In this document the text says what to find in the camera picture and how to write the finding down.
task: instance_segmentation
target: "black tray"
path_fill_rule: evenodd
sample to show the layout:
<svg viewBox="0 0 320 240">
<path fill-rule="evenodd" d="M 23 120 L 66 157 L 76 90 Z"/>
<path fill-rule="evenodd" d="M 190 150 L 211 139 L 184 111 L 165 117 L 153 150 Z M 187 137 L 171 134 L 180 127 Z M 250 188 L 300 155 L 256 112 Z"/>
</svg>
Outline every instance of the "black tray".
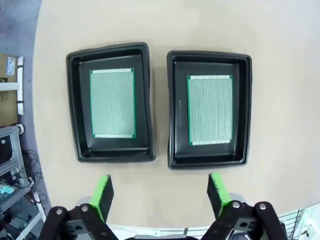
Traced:
<svg viewBox="0 0 320 240">
<path fill-rule="evenodd" d="M 72 52 L 66 57 L 71 123 L 81 162 L 144 162 L 156 158 L 150 111 L 149 49 L 144 42 Z M 135 138 L 95 138 L 92 132 L 90 71 L 134 69 Z"/>
<path fill-rule="evenodd" d="M 168 166 L 211 168 L 247 163 L 251 121 L 252 60 L 244 54 L 171 51 L 167 54 L 169 88 Z M 187 76 L 232 75 L 232 141 L 190 145 Z"/>
</svg>

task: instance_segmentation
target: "screw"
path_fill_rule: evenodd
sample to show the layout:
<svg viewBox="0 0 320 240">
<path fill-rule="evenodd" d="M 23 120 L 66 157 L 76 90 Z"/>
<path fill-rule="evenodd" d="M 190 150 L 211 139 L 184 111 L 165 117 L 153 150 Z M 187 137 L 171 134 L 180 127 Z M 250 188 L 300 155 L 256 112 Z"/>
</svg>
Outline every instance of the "screw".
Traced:
<svg viewBox="0 0 320 240">
<path fill-rule="evenodd" d="M 87 205 L 84 205 L 82 208 L 81 208 L 81 210 L 83 211 L 83 212 L 86 212 L 86 211 L 88 211 L 88 206 Z"/>
<path fill-rule="evenodd" d="M 238 209 L 240 207 L 240 204 L 237 201 L 235 201 L 234 203 L 232 203 L 232 207 Z"/>
<path fill-rule="evenodd" d="M 265 210 L 266 209 L 266 205 L 264 203 L 260 203 L 259 208 L 261 210 Z"/>
<path fill-rule="evenodd" d="M 62 209 L 59 208 L 59 209 L 56 211 L 56 214 L 58 214 L 58 215 L 62 214 Z"/>
</svg>

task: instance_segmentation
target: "metal bolt head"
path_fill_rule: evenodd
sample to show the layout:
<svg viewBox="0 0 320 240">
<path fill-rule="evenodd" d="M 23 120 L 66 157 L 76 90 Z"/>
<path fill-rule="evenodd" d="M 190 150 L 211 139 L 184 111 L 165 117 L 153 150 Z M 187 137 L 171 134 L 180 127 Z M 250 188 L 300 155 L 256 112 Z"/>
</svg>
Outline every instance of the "metal bolt head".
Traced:
<svg viewBox="0 0 320 240">
<path fill-rule="evenodd" d="M 88 206 L 87 205 L 84 205 L 82 208 L 81 208 L 81 210 L 83 211 L 83 212 L 86 212 L 86 211 L 88 211 Z"/>
<path fill-rule="evenodd" d="M 266 205 L 264 203 L 260 203 L 259 208 L 261 210 L 265 210 L 266 209 Z"/>
<path fill-rule="evenodd" d="M 234 203 L 232 203 L 232 207 L 238 209 L 240 207 L 240 204 L 237 201 L 235 201 Z"/>
<path fill-rule="evenodd" d="M 59 208 L 59 209 L 56 211 L 56 214 L 58 214 L 58 215 L 62 214 L 62 209 Z"/>
</svg>

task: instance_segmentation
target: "white label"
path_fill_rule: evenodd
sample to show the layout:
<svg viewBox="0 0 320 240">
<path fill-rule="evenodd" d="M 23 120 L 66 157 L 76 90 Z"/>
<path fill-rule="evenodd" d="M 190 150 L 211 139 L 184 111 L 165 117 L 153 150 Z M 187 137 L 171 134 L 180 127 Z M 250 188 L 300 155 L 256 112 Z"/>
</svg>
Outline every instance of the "white label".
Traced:
<svg viewBox="0 0 320 240">
<path fill-rule="evenodd" d="M 6 75 L 13 76 L 15 75 L 15 66 L 16 66 L 16 59 L 14 57 L 8 57 L 6 61 Z"/>
</svg>

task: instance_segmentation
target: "teal object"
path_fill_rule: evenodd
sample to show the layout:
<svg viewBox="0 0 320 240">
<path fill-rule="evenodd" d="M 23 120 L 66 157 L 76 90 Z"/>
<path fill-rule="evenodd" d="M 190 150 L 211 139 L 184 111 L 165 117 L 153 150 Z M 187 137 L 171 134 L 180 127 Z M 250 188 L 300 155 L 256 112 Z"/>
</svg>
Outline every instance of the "teal object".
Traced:
<svg viewBox="0 0 320 240">
<path fill-rule="evenodd" d="M 227 144 L 233 135 L 231 75 L 187 76 L 189 145 Z"/>
<path fill-rule="evenodd" d="M 90 107 L 94 138 L 135 138 L 135 70 L 90 71 Z"/>
</svg>

